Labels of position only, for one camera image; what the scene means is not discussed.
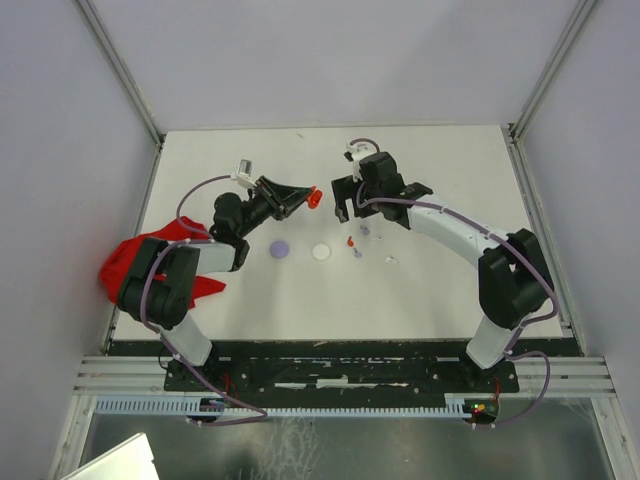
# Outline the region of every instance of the red object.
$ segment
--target red object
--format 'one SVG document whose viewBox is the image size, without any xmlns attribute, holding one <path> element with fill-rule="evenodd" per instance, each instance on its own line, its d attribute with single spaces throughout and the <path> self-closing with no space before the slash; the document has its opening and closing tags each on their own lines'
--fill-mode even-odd
<svg viewBox="0 0 640 480">
<path fill-rule="evenodd" d="M 204 225 L 200 223 L 196 223 L 188 217 L 181 217 L 182 221 L 193 228 L 198 228 L 201 230 L 206 230 Z M 185 228 L 183 228 L 178 220 L 174 220 L 166 227 L 158 230 L 157 232 L 152 233 L 144 233 L 142 235 L 138 235 L 135 238 L 131 238 L 129 240 L 125 240 L 118 248 L 109 255 L 107 261 L 104 262 L 102 268 L 100 269 L 100 282 L 104 285 L 104 288 L 107 290 L 107 296 L 109 300 L 113 303 L 116 303 L 118 300 L 118 290 L 120 290 L 120 285 L 124 281 L 124 277 L 126 277 L 127 272 L 129 271 L 129 267 L 133 262 L 140 245 L 142 244 L 142 240 L 147 237 L 156 237 L 162 238 L 163 240 L 184 240 L 185 238 L 193 238 L 198 240 L 204 240 L 208 238 L 204 233 L 195 233 L 191 232 Z M 162 280 L 162 275 L 156 275 L 156 280 Z M 217 280 L 213 280 L 211 278 L 206 277 L 196 277 L 195 284 L 193 286 L 193 293 L 191 294 L 191 305 L 189 308 L 193 308 L 196 306 L 194 300 L 196 298 L 204 297 L 205 295 L 211 295 L 214 293 L 219 293 L 224 290 L 226 284 L 219 282 Z"/>
<path fill-rule="evenodd" d="M 318 190 L 316 187 L 311 187 L 311 195 L 307 197 L 307 205 L 309 205 L 311 210 L 314 210 L 318 205 L 320 205 L 322 195 L 322 190 Z"/>
</svg>

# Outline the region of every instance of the small purple object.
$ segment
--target small purple object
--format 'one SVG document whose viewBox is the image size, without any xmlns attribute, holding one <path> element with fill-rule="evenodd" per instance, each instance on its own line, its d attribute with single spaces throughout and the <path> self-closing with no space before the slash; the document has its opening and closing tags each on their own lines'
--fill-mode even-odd
<svg viewBox="0 0 640 480">
<path fill-rule="evenodd" d="M 269 247 L 269 252 L 273 258 L 284 258 L 289 255 L 289 244 L 282 240 L 276 240 Z"/>
</svg>

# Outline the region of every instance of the purple cable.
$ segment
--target purple cable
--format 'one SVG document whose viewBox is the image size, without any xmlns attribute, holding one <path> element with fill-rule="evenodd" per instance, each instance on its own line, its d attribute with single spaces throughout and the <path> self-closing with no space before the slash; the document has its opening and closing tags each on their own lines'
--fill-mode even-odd
<svg viewBox="0 0 640 480">
<path fill-rule="evenodd" d="M 349 145 L 353 146 L 356 143 L 360 143 L 360 142 L 366 142 L 366 143 L 369 143 L 369 144 L 373 145 L 373 147 L 376 149 L 376 152 L 380 153 L 380 145 L 378 145 L 376 142 L 374 142 L 370 138 L 365 138 L 365 137 L 354 138 L 353 140 L 351 140 L 349 142 Z"/>
<path fill-rule="evenodd" d="M 213 178 L 210 178 L 209 180 L 205 180 L 204 182 L 200 182 L 198 185 L 196 185 L 191 190 L 189 190 L 184 197 L 182 197 L 182 200 L 180 200 L 180 203 L 178 203 L 178 208 L 176 209 L 176 219 L 178 219 L 178 223 L 182 228 L 194 233 L 204 233 L 207 237 L 213 238 L 213 235 L 211 235 L 206 230 L 200 230 L 199 228 L 190 227 L 189 225 L 184 223 L 182 221 L 182 218 L 180 218 L 182 217 L 180 210 L 182 210 L 182 206 L 184 205 L 184 202 L 187 201 L 187 198 L 189 198 L 193 192 L 204 187 L 205 185 L 209 185 L 210 183 L 217 182 L 218 180 L 225 180 L 227 178 L 231 178 L 231 175 L 220 175 L 219 177 L 213 177 Z"/>
<path fill-rule="evenodd" d="M 488 425 L 487 425 L 487 427 L 495 428 L 495 426 L 498 426 L 498 425 L 501 425 L 501 426 L 508 425 L 508 424 L 513 423 L 515 421 L 521 420 L 522 418 L 524 418 L 524 417 L 528 416 L 529 414 L 531 414 L 534 410 L 536 410 L 538 408 L 538 406 L 542 402 L 542 399 L 544 398 L 544 395 L 547 393 L 547 389 L 549 388 L 549 382 L 551 380 L 551 362 L 549 361 L 549 357 L 547 357 L 546 354 L 544 354 L 543 352 L 540 352 L 540 351 L 527 352 L 527 353 L 524 353 L 522 355 L 517 355 L 517 356 L 511 356 L 509 354 L 509 351 L 515 345 L 515 343 L 518 341 L 518 338 L 520 338 L 520 335 L 522 334 L 522 330 L 524 329 L 524 327 L 526 327 L 527 325 L 530 325 L 532 323 L 541 322 L 543 320 L 548 320 L 549 318 L 554 317 L 558 313 L 558 297 L 556 296 L 555 292 L 551 289 L 551 287 L 549 286 L 547 281 L 542 277 L 542 275 L 540 275 L 540 273 L 535 269 L 535 267 L 533 265 L 531 265 L 531 263 L 515 247 L 513 247 L 511 244 L 509 244 L 506 240 L 500 238 L 499 236 L 495 235 L 494 233 L 491 233 L 489 230 L 487 230 L 485 227 L 483 227 L 479 223 L 475 222 L 474 220 L 471 220 L 470 218 L 462 215 L 461 213 L 456 212 L 455 210 L 451 210 L 450 208 L 444 207 L 444 205 L 438 205 L 436 203 L 420 202 L 420 201 L 416 201 L 416 200 L 405 200 L 405 199 L 401 199 L 401 198 L 376 197 L 376 198 L 371 198 L 371 199 L 361 203 L 360 202 L 360 198 L 362 196 L 363 190 L 364 190 L 364 182 L 362 182 L 362 184 L 358 188 L 358 192 L 356 193 L 356 205 L 358 206 L 358 208 L 364 208 L 364 207 L 366 207 L 368 205 L 371 205 L 372 203 L 395 203 L 395 204 L 399 204 L 399 205 L 412 205 L 412 206 L 425 207 L 425 208 L 430 208 L 430 209 L 433 209 L 433 210 L 438 210 L 440 212 L 446 213 L 447 215 L 450 215 L 450 216 L 460 220 L 463 223 L 466 223 L 470 227 L 473 227 L 476 230 L 478 230 L 481 234 L 488 236 L 489 238 L 491 238 L 492 240 L 495 240 L 496 242 L 498 242 L 498 244 L 500 244 L 501 246 L 503 246 L 504 248 L 509 250 L 509 252 L 511 252 L 513 254 L 513 256 L 516 257 L 520 261 L 520 263 L 522 265 L 524 265 L 524 267 L 527 270 L 529 270 L 531 275 L 533 275 L 533 277 L 538 281 L 538 283 L 540 283 L 540 285 L 544 289 L 545 293 L 551 299 L 551 303 L 553 305 L 553 308 L 551 309 L 551 312 L 549 312 L 547 314 L 540 315 L 538 317 L 531 318 L 529 320 L 523 320 L 522 322 L 520 322 L 520 325 L 518 326 L 518 328 L 514 332 L 513 336 L 511 337 L 511 340 L 509 341 L 509 343 L 507 344 L 507 346 L 505 348 L 504 357 L 505 357 L 505 359 L 507 359 L 509 361 L 512 361 L 512 362 L 516 362 L 518 360 L 521 360 L 523 358 L 528 358 L 528 357 L 542 357 L 544 359 L 544 362 L 545 362 L 546 366 L 547 366 L 547 373 L 546 373 L 546 376 L 545 376 L 544 385 L 542 386 L 542 390 L 540 391 L 540 395 L 538 395 L 538 397 L 535 399 L 535 401 L 531 404 L 531 406 L 527 410 L 525 410 L 524 412 L 516 415 L 515 417 L 509 418 L 507 420 L 503 420 L 501 422 L 495 422 L 493 424 L 494 425 L 493 427 L 488 426 Z"/>
<path fill-rule="evenodd" d="M 189 225 L 185 225 L 182 220 L 180 219 L 180 209 L 182 208 L 182 205 L 184 204 L 184 202 L 187 200 L 187 198 L 196 190 L 198 190 L 199 188 L 208 185 L 209 183 L 215 182 L 217 180 L 224 180 L 227 178 L 231 178 L 231 175 L 222 175 L 219 177 L 215 177 L 215 178 L 211 178 L 209 180 L 205 180 L 204 182 L 199 183 L 198 185 L 196 185 L 195 187 L 193 187 L 191 190 L 189 190 L 187 192 L 187 194 L 182 198 L 182 200 L 180 200 L 180 203 L 178 204 L 178 208 L 176 211 L 176 215 L 178 218 L 178 222 L 187 230 L 190 230 L 192 232 L 196 232 L 196 233 L 206 233 L 207 236 L 211 237 L 211 235 L 209 235 L 209 232 L 207 231 L 203 231 L 203 230 L 199 230 L 197 228 L 193 228 L 193 227 L 189 227 Z M 164 258 L 168 255 L 168 253 L 176 248 L 179 247 L 181 245 L 187 245 L 187 244 L 207 244 L 207 243 L 211 243 L 210 240 L 180 240 L 174 243 L 171 243 L 169 245 L 167 245 L 167 247 L 162 250 L 162 252 L 160 252 L 160 254 L 158 255 L 158 257 L 156 258 L 156 260 L 153 262 L 153 265 L 151 266 L 151 270 L 149 271 L 149 275 L 147 276 L 147 279 L 144 283 L 144 287 L 142 289 L 142 296 L 140 298 L 140 320 L 142 321 L 142 324 L 147 327 L 149 330 L 151 330 L 152 332 L 155 332 L 157 334 L 160 335 L 160 341 L 165 345 L 165 347 L 167 347 L 167 349 L 169 350 L 169 352 L 171 352 L 171 355 L 176 358 L 177 360 L 179 360 L 185 367 L 187 367 L 187 369 L 193 374 L 194 377 L 196 377 L 200 383 L 202 383 L 202 385 L 204 385 L 206 388 L 208 388 L 209 390 L 211 390 L 212 392 L 218 394 L 220 397 L 222 397 L 223 399 L 227 400 L 229 403 L 232 403 L 234 405 L 237 405 L 238 407 L 241 408 L 246 408 L 247 410 L 251 410 L 254 411 L 256 413 L 259 413 L 260 415 L 257 417 L 247 417 L 247 418 L 239 418 L 236 420 L 226 420 L 223 422 L 213 422 L 213 423 L 205 423 L 205 424 L 199 424 L 197 422 L 191 421 L 191 423 L 197 424 L 197 425 L 205 425 L 205 426 L 210 426 L 210 427 L 225 427 L 228 425 L 240 425 L 243 423 L 253 423 L 253 422 L 258 422 L 261 420 L 265 420 L 267 418 L 267 412 L 261 408 L 258 407 L 254 407 L 253 405 L 249 405 L 248 403 L 245 403 L 241 400 L 238 400 L 237 398 L 233 398 L 230 395 L 227 395 L 226 393 L 224 393 L 222 390 L 216 388 L 213 384 L 211 384 L 197 369 L 196 367 L 194 367 L 189 361 L 187 361 L 186 359 L 184 359 L 182 357 L 182 355 L 180 355 L 180 352 L 178 352 L 174 346 L 171 344 L 171 342 L 160 332 L 160 330 L 156 327 L 154 327 L 153 325 L 151 325 L 151 323 L 149 323 L 149 320 L 147 319 L 147 298 L 149 297 L 149 290 L 151 289 L 151 282 L 153 282 L 153 277 L 155 276 L 156 272 L 158 271 L 158 268 L 160 267 L 160 263 L 162 263 L 162 260 L 164 260 Z"/>
</svg>

